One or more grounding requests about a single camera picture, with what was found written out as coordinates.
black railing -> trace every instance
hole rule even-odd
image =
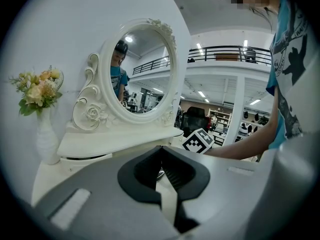
[[[209,46],[189,50],[188,63],[209,60],[248,62],[268,66],[271,65],[271,54],[266,49],[238,45]],[[132,75],[169,65],[170,58],[165,56],[135,67]]]

white pillar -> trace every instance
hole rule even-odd
[[[244,113],[244,101],[245,101],[245,77],[238,76],[236,81],[234,106],[232,111],[231,122],[228,128],[228,132],[225,136],[223,146],[230,145],[235,142],[240,122]]]

blue t-shirt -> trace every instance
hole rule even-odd
[[[110,75],[114,93],[118,97],[120,85],[128,85],[127,72],[119,66],[110,66]]]
[[[278,89],[276,137],[269,149],[278,148],[286,139],[298,136],[302,128],[286,96],[310,63],[318,48],[309,23],[294,2],[280,0],[277,32],[273,38],[271,71],[266,90],[275,95]]]

cap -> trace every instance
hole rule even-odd
[[[127,54],[127,51],[128,51],[128,45],[127,45],[124,41],[120,40],[120,41],[116,44],[116,46],[115,46],[114,49],[115,49],[116,51],[118,51],[118,52],[126,55],[126,54]]]

white vase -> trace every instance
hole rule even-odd
[[[60,160],[57,155],[59,141],[50,122],[49,107],[42,109],[41,114],[37,115],[37,121],[36,149],[44,163],[54,165]]]

